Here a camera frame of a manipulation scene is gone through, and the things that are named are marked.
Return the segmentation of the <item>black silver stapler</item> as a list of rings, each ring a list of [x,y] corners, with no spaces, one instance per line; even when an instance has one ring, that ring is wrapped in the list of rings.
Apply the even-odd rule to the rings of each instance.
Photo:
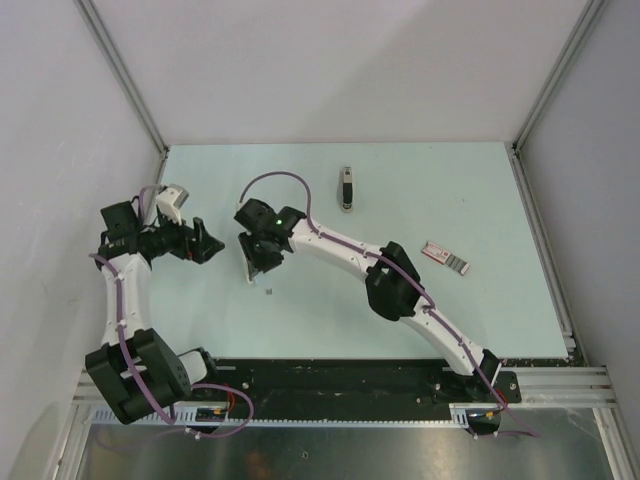
[[[350,167],[341,170],[339,193],[341,210],[350,213],[354,202],[353,171]]]

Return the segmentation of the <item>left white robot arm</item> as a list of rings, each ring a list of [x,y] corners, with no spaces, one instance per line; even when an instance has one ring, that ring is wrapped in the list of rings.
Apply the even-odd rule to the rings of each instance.
[[[159,214],[145,226],[129,201],[101,211],[105,229],[92,258],[107,290],[107,320],[97,350],[85,357],[94,385],[124,425],[166,410],[191,393],[207,400],[221,376],[202,347],[175,353],[153,328],[149,286],[153,260],[172,255],[202,265],[222,251],[200,218],[175,223]]]

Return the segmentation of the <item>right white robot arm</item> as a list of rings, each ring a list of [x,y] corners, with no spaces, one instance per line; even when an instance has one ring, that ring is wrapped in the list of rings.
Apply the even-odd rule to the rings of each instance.
[[[338,267],[363,282],[375,314],[404,323],[441,353],[469,399],[497,394],[501,361],[446,318],[398,243],[360,242],[316,224],[307,213],[292,207],[275,211],[258,199],[242,203],[234,220],[244,228],[238,240],[249,281],[280,266],[286,252]]]

